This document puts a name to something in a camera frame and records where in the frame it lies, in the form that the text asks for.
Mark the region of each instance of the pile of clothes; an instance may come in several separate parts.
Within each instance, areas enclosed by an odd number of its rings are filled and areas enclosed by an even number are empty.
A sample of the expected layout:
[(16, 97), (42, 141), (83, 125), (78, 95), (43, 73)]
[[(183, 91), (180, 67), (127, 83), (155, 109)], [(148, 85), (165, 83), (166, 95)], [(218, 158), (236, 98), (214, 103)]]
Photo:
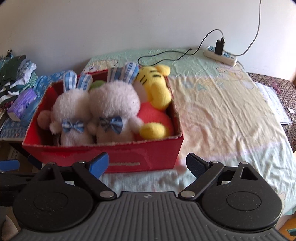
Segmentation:
[(8, 109), (24, 90), (34, 87), (37, 66), (26, 55), (0, 56), (0, 108)]

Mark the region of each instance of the gray ribbed panel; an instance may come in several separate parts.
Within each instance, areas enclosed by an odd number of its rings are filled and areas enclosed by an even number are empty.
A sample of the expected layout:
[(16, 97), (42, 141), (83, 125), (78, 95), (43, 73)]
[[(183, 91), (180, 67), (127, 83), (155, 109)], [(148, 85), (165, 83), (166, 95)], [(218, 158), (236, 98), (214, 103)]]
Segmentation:
[(235, 233), (211, 223), (173, 192), (133, 193), (102, 202), (83, 224), (59, 233), (22, 230), (12, 241), (282, 241), (277, 231)]

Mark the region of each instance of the pink plush ball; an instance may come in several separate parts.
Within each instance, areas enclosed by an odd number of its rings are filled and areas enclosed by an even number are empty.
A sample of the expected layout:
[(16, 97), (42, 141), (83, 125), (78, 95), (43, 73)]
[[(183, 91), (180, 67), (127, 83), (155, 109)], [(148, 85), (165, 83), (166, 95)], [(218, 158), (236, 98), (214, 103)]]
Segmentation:
[(43, 130), (49, 130), (49, 124), (51, 122), (51, 111), (43, 110), (39, 113), (37, 117), (37, 124)]

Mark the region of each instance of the yellow plush toy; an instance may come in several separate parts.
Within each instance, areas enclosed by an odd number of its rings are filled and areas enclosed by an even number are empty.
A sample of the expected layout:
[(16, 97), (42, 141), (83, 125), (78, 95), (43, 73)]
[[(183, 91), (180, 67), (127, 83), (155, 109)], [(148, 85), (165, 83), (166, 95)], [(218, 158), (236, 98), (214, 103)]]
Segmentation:
[(144, 123), (139, 131), (140, 139), (162, 139), (174, 134), (172, 121), (165, 113), (172, 100), (164, 78), (169, 74), (166, 65), (141, 67), (133, 83), (141, 101), (138, 117)]

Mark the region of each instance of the purple tissue package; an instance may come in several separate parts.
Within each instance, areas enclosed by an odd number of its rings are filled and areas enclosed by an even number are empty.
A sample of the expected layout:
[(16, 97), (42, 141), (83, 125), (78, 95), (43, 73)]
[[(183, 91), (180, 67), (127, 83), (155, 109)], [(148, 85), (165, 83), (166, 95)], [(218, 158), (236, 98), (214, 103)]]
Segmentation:
[(25, 110), (36, 98), (37, 95), (32, 88), (23, 91), (7, 110), (7, 114), (13, 121), (20, 121)]

